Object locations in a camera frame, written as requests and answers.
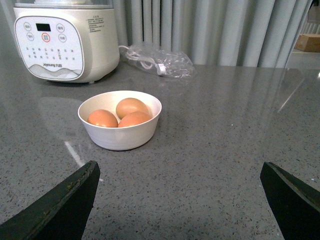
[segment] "egg cooker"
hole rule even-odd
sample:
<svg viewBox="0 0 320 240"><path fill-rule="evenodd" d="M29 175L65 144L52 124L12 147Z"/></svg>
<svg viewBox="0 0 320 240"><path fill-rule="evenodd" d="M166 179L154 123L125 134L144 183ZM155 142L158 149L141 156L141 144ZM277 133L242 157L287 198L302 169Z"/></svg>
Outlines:
<svg viewBox="0 0 320 240"><path fill-rule="evenodd" d="M111 1L24 1L15 4L14 13L18 49L34 76L91 83L117 67L120 55Z"/></svg>

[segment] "ceramic bowl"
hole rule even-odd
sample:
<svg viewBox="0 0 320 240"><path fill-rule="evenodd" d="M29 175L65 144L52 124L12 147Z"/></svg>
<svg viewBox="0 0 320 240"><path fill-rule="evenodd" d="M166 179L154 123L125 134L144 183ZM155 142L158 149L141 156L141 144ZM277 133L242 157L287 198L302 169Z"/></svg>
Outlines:
<svg viewBox="0 0 320 240"><path fill-rule="evenodd" d="M87 122L88 116L98 109L110 111L119 122L116 106L125 98L136 98L144 102L152 119L128 127L101 127ZM120 90L105 92L87 99L80 105L78 116L95 144L108 150L123 151L140 147L152 138L161 110L161 102L150 94L140 91Z"/></svg>

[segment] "plastic bag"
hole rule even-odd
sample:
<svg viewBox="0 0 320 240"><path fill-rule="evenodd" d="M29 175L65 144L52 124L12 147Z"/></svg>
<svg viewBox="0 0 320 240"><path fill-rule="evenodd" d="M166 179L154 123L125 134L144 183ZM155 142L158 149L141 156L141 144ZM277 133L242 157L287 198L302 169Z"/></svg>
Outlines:
<svg viewBox="0 0 320 240"><path fill-rule="evenodd" d="M192 78L197 73L182 51L165 51L142 42L130 47L120 45L122 59L145 72L168 78Z"/></svg>

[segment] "power cord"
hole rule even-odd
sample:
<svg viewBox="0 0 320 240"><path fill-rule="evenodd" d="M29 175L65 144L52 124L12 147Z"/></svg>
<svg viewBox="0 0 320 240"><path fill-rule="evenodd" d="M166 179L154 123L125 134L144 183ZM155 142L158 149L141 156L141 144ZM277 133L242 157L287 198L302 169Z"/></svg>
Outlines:
<svg viewBox="0 0 320 240"><path fill-rule="evenodd" d="M166 74L166 67L163 63L156 63L155 60L152 57L146 57L146 56L141 56L135 51L129 51L129 47L124 46L124 45L119 45L120 48L125 48L127 50L125 57L128 58L129 60L137 61L140 62L141 66L145 68L146 70L150 70L152 67L156 68L156 72L159 76L165 75Z"/></svg>

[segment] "egg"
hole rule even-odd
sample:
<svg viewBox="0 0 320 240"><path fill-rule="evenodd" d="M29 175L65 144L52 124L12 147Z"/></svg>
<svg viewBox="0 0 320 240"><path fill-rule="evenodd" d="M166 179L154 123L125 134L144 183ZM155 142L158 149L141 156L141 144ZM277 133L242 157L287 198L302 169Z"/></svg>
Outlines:
<svg viewBox="0 0 320 240"><path fill-rule="evenodd" d="M152 117L144 111L134 111L127 114L119 122L118 128L130 127L149 121Z"/></svg>
<svg viewBox="0 0 320 240"><path fill-rule="evenodd" d="M105 128L117 128L118 120L115 115L105 109L93 111L87 120L88 123Z"/></svg>
<svg viewBox="0 0 320 240"><path fill-rule="evenodd" d="M127 114L136 111L149 114L148 107L141 100L133 97L122 99L115 107L115 112L119 119L123 119Z"/></svg>

